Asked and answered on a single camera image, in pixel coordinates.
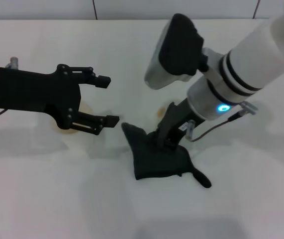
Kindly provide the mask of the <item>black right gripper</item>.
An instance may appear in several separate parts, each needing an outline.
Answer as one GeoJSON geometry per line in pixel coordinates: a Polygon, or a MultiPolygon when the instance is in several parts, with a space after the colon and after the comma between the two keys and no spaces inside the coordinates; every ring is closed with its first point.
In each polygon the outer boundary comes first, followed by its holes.
{"type": "Polygon", "coordinates": [[[173,141],[180,141],[185,136],[186,131],[180,127],[190,120],[194,120],[196,126],[205,122],[191,109],[187,99],[178,105],[170,103],[156,130],[156,146],[163,147],[165,143],[166,148],[176,149],[177,144],[173,141]]]}

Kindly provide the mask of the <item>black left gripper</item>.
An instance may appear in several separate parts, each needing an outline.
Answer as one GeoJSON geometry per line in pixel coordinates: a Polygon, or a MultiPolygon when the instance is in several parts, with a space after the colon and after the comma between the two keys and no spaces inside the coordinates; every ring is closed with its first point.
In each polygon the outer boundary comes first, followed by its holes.
{"type": "Polygon", "coordinates": [[[45,113],[60,129],[70,129],[81,101],[79,84],[106,89],[111,78],[96,75],[93,67],[69,69],[58,65],[40,74],[0,67],[0,109],[45,113]]]}

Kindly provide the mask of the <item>dark blue rag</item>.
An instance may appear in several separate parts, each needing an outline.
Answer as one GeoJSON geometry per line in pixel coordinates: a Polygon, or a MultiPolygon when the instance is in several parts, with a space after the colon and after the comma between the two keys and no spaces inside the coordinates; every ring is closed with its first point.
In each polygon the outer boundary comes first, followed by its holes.
{"type": "Polygon", "coordinates": [[[192,163],[189,152],[178,145],[176,149],[156,146],[156,131],[145,130],[124,122],[122,130],[133,153],[136,180],[164,178],[191,173],[204,188],[212,186],[211,181],[192,163]]]}

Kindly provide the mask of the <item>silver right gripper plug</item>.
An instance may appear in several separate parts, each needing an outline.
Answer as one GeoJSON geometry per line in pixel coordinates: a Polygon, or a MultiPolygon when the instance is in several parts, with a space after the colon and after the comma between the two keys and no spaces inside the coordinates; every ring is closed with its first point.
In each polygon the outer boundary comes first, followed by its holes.
{"type": "Polygon", "coordinates": [[[186,130],[186,134],[185,134],[185,138],[188,140],[188,141],[193,141],[193,131],[194,131],[194,128],[195,128],[195,121],[194,120],[190,120],[187,124],[187,130],[186,130]]]}

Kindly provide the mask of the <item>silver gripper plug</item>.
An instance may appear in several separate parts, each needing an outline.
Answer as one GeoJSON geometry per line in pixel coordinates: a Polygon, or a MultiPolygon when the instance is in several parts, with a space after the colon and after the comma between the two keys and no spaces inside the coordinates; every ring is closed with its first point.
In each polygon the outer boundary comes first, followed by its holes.
{"type": "Polygon", "coordinates": [[[11,57],[9,63],[6,65],[6,68],[18,70],[18,58],[11,57]]]}
{"type": "Polygon", "coordinates": [[[194,131],[194,128],[195,128],[195,121],[194,120],[190,120],[187,124],[187,130],[186,130],[186,134],[185,134],[185,138],[188,140],[188,141],[193,141],[193,131],[194,131]]]}

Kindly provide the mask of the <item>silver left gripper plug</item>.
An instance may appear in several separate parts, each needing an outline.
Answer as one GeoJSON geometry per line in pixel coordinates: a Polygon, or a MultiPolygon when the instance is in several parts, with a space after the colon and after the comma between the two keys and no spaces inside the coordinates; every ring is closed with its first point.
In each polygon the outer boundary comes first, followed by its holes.
{"type": "Polygon", "coordinates": [[[18,70],[18,58],[11,57],[9,63],[6,65],[6,68],[18,70]]]}

